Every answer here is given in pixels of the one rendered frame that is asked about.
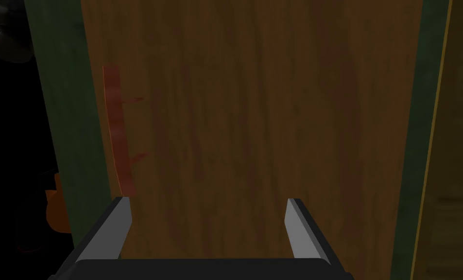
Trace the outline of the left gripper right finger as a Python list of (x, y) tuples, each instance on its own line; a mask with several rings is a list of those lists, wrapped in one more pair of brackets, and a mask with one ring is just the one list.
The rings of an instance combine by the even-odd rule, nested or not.
[(317, 258), (328, 261), (326, 253), (295, 199), (287, 200), (284, 224), (295, 258)]

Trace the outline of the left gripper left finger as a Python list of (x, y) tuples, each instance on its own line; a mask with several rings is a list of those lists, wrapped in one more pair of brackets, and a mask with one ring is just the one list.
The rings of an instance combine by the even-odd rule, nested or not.
[(116, 197), (75, 249), (75, 260), (118, 258), (131, 224), (130, 198)]

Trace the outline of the brown wooden door leaf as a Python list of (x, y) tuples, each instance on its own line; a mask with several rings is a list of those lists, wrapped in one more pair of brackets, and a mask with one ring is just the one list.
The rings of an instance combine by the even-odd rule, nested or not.
[(390, 280), (422, 0), (81, 0), (119, 67), (126, 258), (279, 258), (299, 198), (356, 280)]

